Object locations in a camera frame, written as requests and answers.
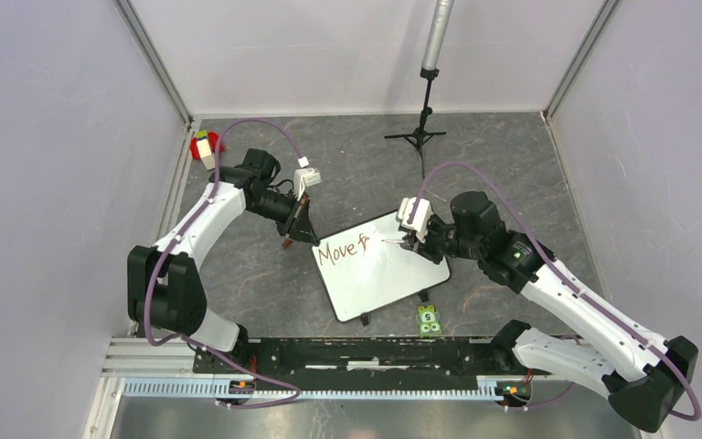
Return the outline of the white whiteboard black frame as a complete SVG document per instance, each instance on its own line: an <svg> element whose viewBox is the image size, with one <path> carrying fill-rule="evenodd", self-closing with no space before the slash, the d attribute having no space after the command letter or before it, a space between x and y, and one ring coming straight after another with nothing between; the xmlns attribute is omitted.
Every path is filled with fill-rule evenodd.
<svg viewBox="0 0 702 439"><path fill-rule="evenodd" d="M397 212L391 210L326 235L311 248L337 321L352 321L450 280L447 261L434 264L400 245L381 242L403 237Z"/></svg>

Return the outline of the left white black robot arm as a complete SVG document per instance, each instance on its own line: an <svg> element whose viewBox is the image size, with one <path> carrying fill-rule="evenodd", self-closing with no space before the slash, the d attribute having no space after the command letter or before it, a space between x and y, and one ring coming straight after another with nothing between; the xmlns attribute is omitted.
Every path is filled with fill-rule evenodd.
<svg viewBox="0 0 702 439"><path fill-rule="evenodd" d="M228 372L244 370L250 363L247 331L209 308L199 271L226 228L244 212L273 221L288 241L319 244L306 189L322 179L307 159L299 163L293 188L281 193L273 183L280 162L263 150L249 149L242 164L223 166L212 176L195 206L163 238L149 247L133 247L127 257L132 321L215 349L216 361Z"/></svg>

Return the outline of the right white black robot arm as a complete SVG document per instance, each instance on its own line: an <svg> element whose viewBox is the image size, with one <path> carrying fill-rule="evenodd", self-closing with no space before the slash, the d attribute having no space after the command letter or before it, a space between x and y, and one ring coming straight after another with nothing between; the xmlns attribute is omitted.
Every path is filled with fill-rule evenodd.
<svg viewBox="0 0 702 439"><path fill-rule="evenodd" d="M556 316L584 340L580 346L512 320L494 337L491 359L503 373L521 367L565 378L608 401L626 422L656 433L681 397L701 409L691 383L697 346L684 336L667 338L626 316L580 281L553 252L525 233L510 230L482 191L464 192L450 204L453 221L425 199L404 198L397 221L403 248L433 262L471 260L494 283Z"/></svg>

